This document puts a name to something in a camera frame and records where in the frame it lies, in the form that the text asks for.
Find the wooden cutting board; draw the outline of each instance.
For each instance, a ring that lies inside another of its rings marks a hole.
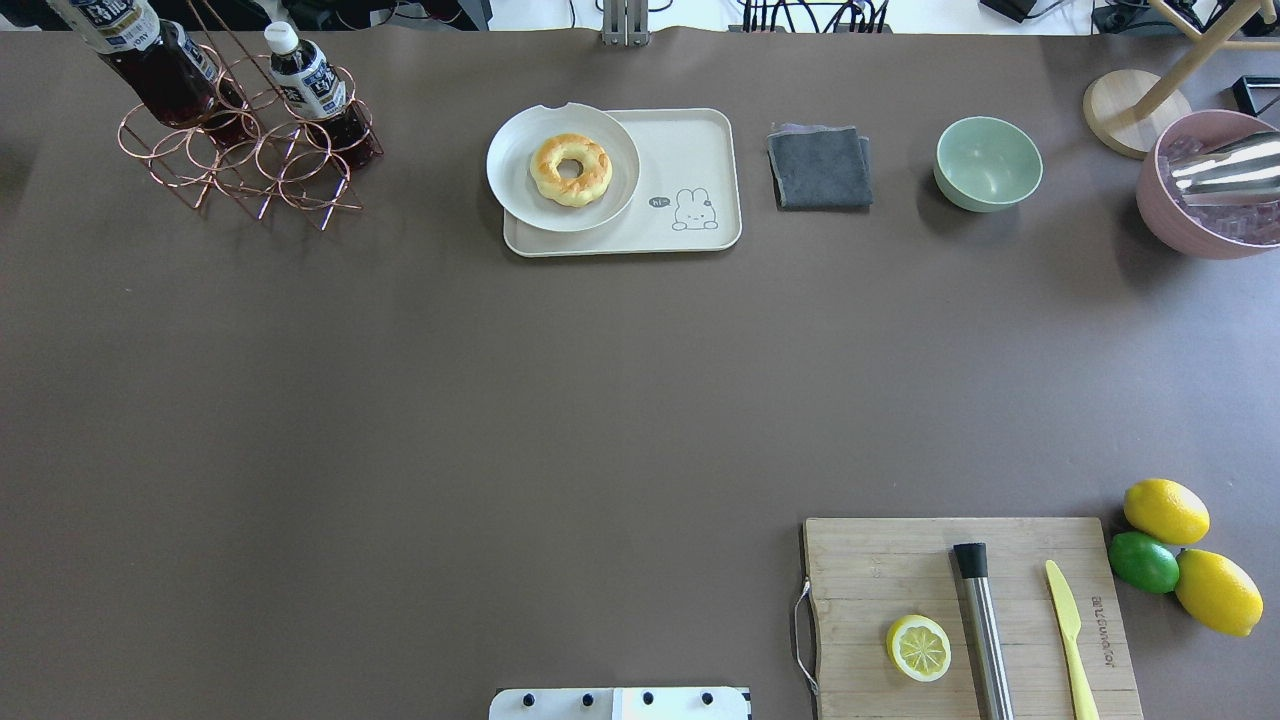
[[[1084,623],[1079,648],[1103,720],[1140,720],[1115,583],[1097,518],[812,518],[804,525],[817,630],[819,720],[974,719],[969,609],[951,546],[987,543],[1000,644],[1019,719],[1070,720],[1071,691],[1044,561],[1071,585]],[[888,660],[884,635],[908,614],[951,639],[951,669],[918,683]]]

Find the lemon slice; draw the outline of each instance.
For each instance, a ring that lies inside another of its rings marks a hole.
[[[908,678],[932,683],[951,667],[951,642],[941,625],[924,615],[904,615],[884,638],[888,657]]]

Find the pink bowl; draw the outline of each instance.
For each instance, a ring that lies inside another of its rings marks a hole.
[[[1165,128],[1155,150],[1143,160],[1142,173],[1138,176],[1138,211],[1151,232],[1174,250],[1215,260],[1248,258],[1280,247],[1249,245],[1204,229],[1174,202],[1156,172],[1156,160],[1179,137],[1190,136],[1204,143],[1204,147],[1217,147],[1254,132],[1274,129],[1276,128],[1257,118],[1231,110],[1201,110]]]

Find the dark liquid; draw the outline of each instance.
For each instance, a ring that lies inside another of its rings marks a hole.
[[[301,40],[293,53],[288,55],[273,54],[271,69],[282,76],[296,76],[311,67],[317,53],[319,49],[315,42]],[[348,102],[335,115],[312,122],[323,127],[324,133],[307,127],[307,136],[311,138],[311,142],[319,147],[333,149],[334,154],[340,156],[352,170],[364,168],[378,155],[374,147],[374,133],[369,129],[369,124],[365,123],[365,119],[360,115],[353,102]],[[325,133],[329,136],[328,143],[325,142]]]
[[[202,126],[223,147],[252,136],[239,117],[212,117],[221,109],[214,85],[201,74],[178,44],[178,26],[160,22],[160,38],[142,50],[99,55],[138,94],[151,115],[172,128]],[[230,81],[223,81],[223,97],[243,108],[244,99]]]

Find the beige tray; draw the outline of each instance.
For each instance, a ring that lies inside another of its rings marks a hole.
[[[1084,629],[1080,656],[1106,720],[1140,720],[1115,583],[1097,518],[913,518],[805,521],[817,629],[819,720],[980,719],[951,546],[987,543],[1015,716],[1070,720],[1071,692],[1044,561],[1062,568]],[[897,618],[937,620],[951,670],[933,683],[899,673],[884,650]]]
[[[507,246],[525,258],[613,252],[718,252],[742,234],[733,128],[719,110],[609,110],[640,151],[640,184],[617,218],[548,232],[503,213]]]

